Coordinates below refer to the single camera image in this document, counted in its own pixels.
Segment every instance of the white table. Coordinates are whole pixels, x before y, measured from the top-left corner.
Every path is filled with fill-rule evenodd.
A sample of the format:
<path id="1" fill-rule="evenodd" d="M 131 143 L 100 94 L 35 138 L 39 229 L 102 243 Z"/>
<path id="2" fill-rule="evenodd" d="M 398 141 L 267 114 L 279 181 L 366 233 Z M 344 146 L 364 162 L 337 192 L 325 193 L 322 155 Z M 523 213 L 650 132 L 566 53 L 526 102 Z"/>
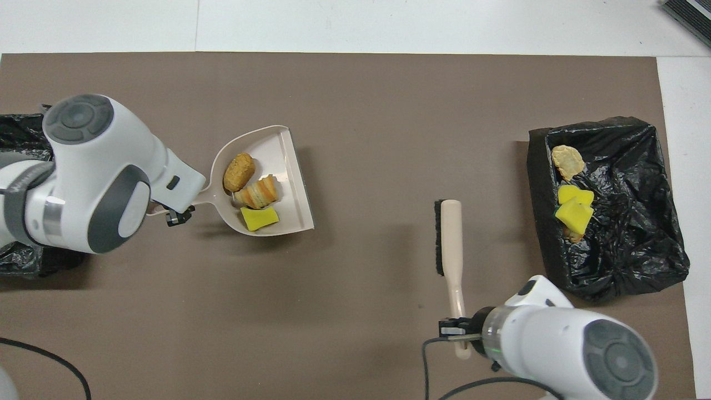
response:
<path id="1" fill-rule="evenodd" d="M 0 53 L 285 51 L 657 57 L 696 395 L 711 398 L 711 49 L 654 0 L 5 0 Z M 663 316 L 660 316 L 664 329 Z"/>

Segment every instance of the brush handle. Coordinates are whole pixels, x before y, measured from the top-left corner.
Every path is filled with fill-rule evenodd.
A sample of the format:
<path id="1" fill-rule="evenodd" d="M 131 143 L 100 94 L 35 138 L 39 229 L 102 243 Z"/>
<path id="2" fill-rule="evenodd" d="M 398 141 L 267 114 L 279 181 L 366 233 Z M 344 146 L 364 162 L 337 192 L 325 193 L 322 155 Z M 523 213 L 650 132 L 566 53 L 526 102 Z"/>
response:
<path id="1" fill-rule="evenodd" d="M 449 292 L 449 309 L 454 318 L 464 317 L 464 297 L 461 293 L 461 273 L 464 269 L 464 245 L 462 243 L 461 202 L 445 200 L 440 206 L 442 230 L 442 270 Z M 471 357 L 468 342 L 454 343 L 456 356 Z"/>

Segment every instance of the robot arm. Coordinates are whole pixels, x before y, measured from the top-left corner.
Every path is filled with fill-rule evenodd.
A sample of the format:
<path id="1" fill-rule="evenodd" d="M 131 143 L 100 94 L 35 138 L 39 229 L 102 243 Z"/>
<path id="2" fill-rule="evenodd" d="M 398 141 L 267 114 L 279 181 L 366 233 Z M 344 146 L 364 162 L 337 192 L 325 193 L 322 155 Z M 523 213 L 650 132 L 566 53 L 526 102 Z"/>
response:
<path id="1" fill-rule="evenodd" d="M 440 321 L 440 336 L 481 335 L 474 349 L 511 374 L 571 400 L 647 400 L 658 385 L 652 351 L 614 318 L 573 308 L 542 275 L 498 307 Z"/>
<path id="2" fill-rule="evenodd" d="M 0 245 L 12 241 L 105 253 L 138 230 L 150 200 L 185 211 L 205 177 L 126 107 L 79 95 L 47 111 L 55 162 L 0 159 Z"/>

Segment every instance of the food item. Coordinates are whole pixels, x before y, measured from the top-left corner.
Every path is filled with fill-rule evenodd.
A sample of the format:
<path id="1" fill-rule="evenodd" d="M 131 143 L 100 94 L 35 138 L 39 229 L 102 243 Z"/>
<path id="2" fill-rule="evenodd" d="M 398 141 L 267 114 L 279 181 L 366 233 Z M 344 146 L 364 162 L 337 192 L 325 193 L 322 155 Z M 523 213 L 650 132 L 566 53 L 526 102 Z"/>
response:
<path id="1" fill-rule="evenodd" d="M 582 240 L 583 235 L 580 235 L 578 233 L 575 233 L 568 229 L 567 226 L 563 226 L 563 236 L 570 242 L 570 243 L 579 243 Z"/>
<path id="2" fill-rule="evenodd" d="M 245 187 L 255 173 L 255 161 L 247 153 L 239 153 L 228 165 L 223 177 L 223 186 L 231 192 Z"/>
<path id="3" fill-rule="evenodd" d="M 558 172 L 568 182 L 585 169 L 585 162 L 583 162 L 582 156 L 574 147 L 561 144 L 553 147 L 551 155 L 553 164 L 558 168 Z"/>
<path id="4" fill-rule="evenodd" d="M 248 185 L 244 189 L 233 194 L 236 201 L 251 209 L 259 210 L 271 203 L 279 200 L 277 192 L 277 179 L 273 175 L 267 175 L 259 181 Z"/>

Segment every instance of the yellow block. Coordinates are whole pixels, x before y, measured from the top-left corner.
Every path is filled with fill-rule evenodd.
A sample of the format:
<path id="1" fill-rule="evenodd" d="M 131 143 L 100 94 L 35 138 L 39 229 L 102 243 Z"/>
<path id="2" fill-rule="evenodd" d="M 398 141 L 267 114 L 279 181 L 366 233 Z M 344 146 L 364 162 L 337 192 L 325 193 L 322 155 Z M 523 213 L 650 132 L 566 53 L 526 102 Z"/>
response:
<path id="1" fill-rule="evenodd" d="M 250 232 L 279 222 L 279 216 L 274 210 L 274 207 L 267 207 L 263 210 L 252 210 L 247 207 L 242 207 L 240 211 L 242 212 L 242 217 L 245 219 L 245 223 L 247 223 L 247 230 Z"/>
<path id="2" fill-rule="evenodd" d="M 595 198 L 595 193 L 590 190 L 580 189 L 575 185 L 560 185 L 558 188 L 558 204 L 566 203 L 573 197 L 577 197 L 579 204 L 590 206 Z"/>
<path id="3" fill-rule="evenodd" d="M 592 207 L 580 204 L 578 198 L 573 197 L 558 207 L 555 218 L 563 222 L 571 231 L 584 235 L 587 224 L 592 218 Z"/>

